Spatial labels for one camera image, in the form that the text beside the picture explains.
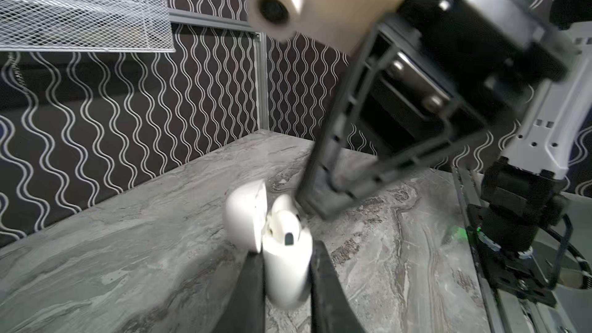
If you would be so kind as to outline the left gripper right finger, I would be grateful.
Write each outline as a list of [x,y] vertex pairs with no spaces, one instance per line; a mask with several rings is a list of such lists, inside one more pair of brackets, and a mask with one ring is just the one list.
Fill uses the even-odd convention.
[[313,241],[310,260],[311,332],[365,332],[345,296],[325,243]]

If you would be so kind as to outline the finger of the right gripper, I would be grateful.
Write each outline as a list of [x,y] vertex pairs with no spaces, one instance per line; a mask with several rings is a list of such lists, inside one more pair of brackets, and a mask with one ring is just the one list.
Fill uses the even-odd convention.
[[[362,115],[370,118],[370,126],[376,128],[379,135],[370,135],[364,123],[356,124],[365,128],[366,135],[373,140],[378,156],[376,161],[388,154],[396,162],[398,180],[415,169],[437,163],[489,126],[482,114],[460,103],[452,103],[431,113],[406,101],[369,102],[370,106],[363,109]],[[338,163],[337,177],[353,177],[362,167],[372,164],[355,166],[347,163],[339,167]]]
[[336,88],[296,191],[295,199],[305,212],[331,220],[398,180],[396,162],[388,154],[363,166],[353,177],[336,176],[340,152],[345,148],[347,126],[364,123],[370,135],[379,135],[362,111],[370,106],[371,91],[380,83],[379,74],[397,51],[391,31],[386,27],[372,29],[356,51]]

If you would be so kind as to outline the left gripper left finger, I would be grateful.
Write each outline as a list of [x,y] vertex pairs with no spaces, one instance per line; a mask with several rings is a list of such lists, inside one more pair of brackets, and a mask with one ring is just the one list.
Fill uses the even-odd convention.
[[265,300],[263,255],[248,253],[228,306],[212,332],[265,332]]

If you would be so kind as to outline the white round charging case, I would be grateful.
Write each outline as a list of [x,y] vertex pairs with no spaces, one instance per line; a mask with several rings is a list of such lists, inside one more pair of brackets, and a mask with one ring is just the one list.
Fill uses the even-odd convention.
[[269,205],[265,181],[248,182],[230,193],[223,219],[231,243],[263,255],[271,303],[282,309],[303,304],[309,293],[313,240],[291,196],[282,194]]

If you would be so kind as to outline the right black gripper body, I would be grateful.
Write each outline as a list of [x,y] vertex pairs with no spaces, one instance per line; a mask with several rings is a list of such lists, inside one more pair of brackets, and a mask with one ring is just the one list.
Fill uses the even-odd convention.
[[365,37],[365,135],[380,157],[444,157],[577,57],[526,0],[403,0]]

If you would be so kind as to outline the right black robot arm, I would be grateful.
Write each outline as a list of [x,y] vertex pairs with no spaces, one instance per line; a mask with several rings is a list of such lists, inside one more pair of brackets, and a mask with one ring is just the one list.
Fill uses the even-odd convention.
[[404,0],[365,35],[296,192],[340,214],[489,129],[521,119],[486,172],[491,246],[524,252],[556,224],[591,105],[591,54],[526,0]]

